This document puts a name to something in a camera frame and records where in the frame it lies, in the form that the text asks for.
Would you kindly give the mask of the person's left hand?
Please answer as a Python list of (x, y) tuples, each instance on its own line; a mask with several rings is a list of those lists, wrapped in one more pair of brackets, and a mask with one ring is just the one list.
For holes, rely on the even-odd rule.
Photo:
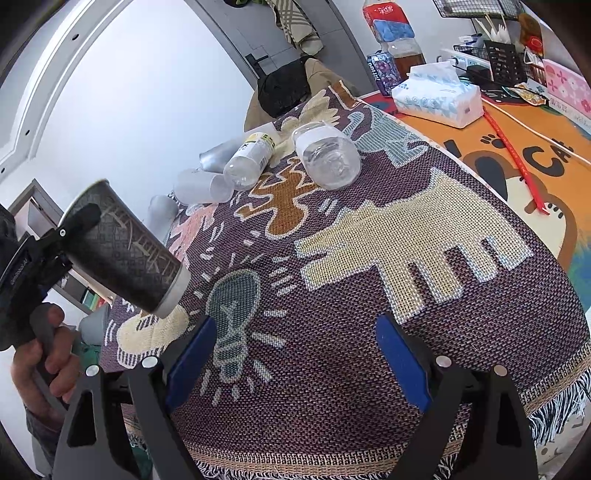
[(34, 380), (37, 366), (42, 364), (53, 376), (48, 391), (56, 400), (68, 403), (74, 393), (80, 375), (80, 360), (73, 354), (75, 334), (63, 326), (65, 314), (54, 304), (44, 306), (44, 319), (52, 327), (54, 337), (50, 353), (43, 361), (42, 344), (33, 339), (16, 349), (11, 365), (11, 378), (25, 407), (47, 424), (61, 424), (64, 413), (56, 410), (47, 400)]

